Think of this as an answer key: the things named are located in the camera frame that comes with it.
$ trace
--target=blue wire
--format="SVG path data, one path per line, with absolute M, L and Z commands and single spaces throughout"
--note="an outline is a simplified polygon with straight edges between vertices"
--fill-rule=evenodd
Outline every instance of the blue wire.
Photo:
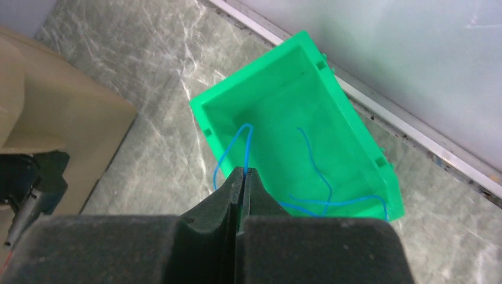
M 311 211 L 309 211 L 307 209 L 304 209 L 304 208 L 302 208 L 300 206 L 297 206 L 297 205 L 293 205 L 293 204 L 289 204 L 289 203 L 284 203 L 284 202 L 279 202 L 279 204 L 282 207 L 288 207 L 288 208 L 296 209 L 296 210 L 301 211 L 303 213 L 306 213 L 306 214 L 308 214 L 310 216 L 322 217 L 321 215 L 317 215 L 317 214 L 315 214 L 315 213 L 313 213 L 313 212 L 311 212 Z
M 298 201 L 298 202 L 314 203 L 314 204 L 326 204 L 326 206 L 345 206 L 345 205 L 354 204 L 354 203 L 361 202 L 361 201 L 368 200 L 368 199 L 378 199 L 378 200 L 380 200 L 380 202 L 382 202 L 382 206 L 384 207 L 385 220 L 387 222 L 389 221 L 389 215 L 388 215 L 388 211 L 387 211 L 387 204 L 385 203 L 385 200 L 383 198 L 381 198 L 380 196 L 378 196 L 378 195 L 363 196 L 363 197 L 360 197 L 360 198 L 356 198 L 356 199 L 349 200 L 349 201 L 344 201 L 344 202 L 324 202 L 324 201 L 315 201 L 315 200 L 308 200 L 308 199 L 300 199 L 300 198 L 293 197 L 291 194 L 289 195 L 289 197 L 291 199 L 293 199 L 294 201 Z
M 244 178 L 246 177 L 247 174 L 247 166 L 249 164 L 249 146 L 251 145 L 251 137 L 253 136 L 253 130 L 255 129 L 254 126 L 252 126 L 249 123 L 244 123 L 239 130 L 237 131 L 237 134 L 234 136 L 232 141 L 230 142 L 229 146 L 223 153 L 223 155 L 220 157 L 220 160 L 218 161 L 218 164 L 216 165 L 216 169 L 214 169 L 214 174 L 213 174 L 213 187 L 214 190 L 216 191 L 218 188 L 216 187 L 216 174 L 218 173 L 218 169 L 221 167 L 221 164 L 223 163 L 223 160 L 225 157 L 228 155 L 230 149 L 232 146 L 234 146 L 235 142 L 237 141 L 237 138 L 239 137 L 240 133 L 245 129 L 249 128 L 249 133 L 247 135 L 247 140 L 246 140 L 246 152 L 244 154 Z
M 324 213 L 323 213 L 323 215 L 326 215 L 328 212 L 328 206 L 329 206 L 327 203 L 331 201 L 331 197 L 333 195 L 333 188 L 331 187 L 329 182 L 324 178 L 321 171 L 319 171 L 319 169 L 316 166 L 316 163 L 314 163 L 314 156 L 312 155 L 312 148 L 310 147 L 310 143 L 308 142 L 307 135 L 305 134 L 303 129 L 301 129 L 300 127 L 297 127 L 297 129 L 301 132 L 301 134 L 303 134 L 303 138 L 305 138 L 305 142 L 307 143 L 307 147 L 308 147 L 308 155 L 310 156 L 310 162 L 312 162 L 312 165 L 314 166 L 314 170 L 317 172 L 317 174 L 321 177 L 323 182 L 328 186 L 328 188 L 330 190 L 330 194 L 328 196 L 328 200 L 326 202 L 326 207 L 324 208 Z

